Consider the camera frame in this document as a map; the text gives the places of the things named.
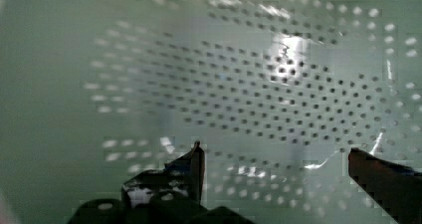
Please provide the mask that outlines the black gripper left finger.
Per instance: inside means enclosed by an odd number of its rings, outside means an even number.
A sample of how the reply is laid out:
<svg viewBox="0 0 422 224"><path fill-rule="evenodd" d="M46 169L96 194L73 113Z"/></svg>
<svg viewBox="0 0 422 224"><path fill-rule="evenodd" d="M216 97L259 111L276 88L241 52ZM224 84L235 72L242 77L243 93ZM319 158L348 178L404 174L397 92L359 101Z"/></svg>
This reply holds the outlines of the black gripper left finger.
<svg viewBox="0 0 422 224"><path fill-rule="evenodd" d="M164 164L163 169L148 169L126 181L121 200L130 208L148 204L153 196L179 193L200 203L205 174L205 152L201 142L182 156Z"/></svg>

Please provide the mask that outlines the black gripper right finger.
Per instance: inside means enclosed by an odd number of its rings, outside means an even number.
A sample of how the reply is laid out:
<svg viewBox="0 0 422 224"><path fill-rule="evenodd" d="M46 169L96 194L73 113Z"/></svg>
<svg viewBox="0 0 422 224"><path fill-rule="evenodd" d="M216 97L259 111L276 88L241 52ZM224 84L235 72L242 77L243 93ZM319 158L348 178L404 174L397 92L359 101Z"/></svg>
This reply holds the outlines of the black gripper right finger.
<svg viewBox="0 0 422 224"><path fill-rule="evenodd" d="M348 174L398 224L421 224L420 172L352 148Z"/></svg>

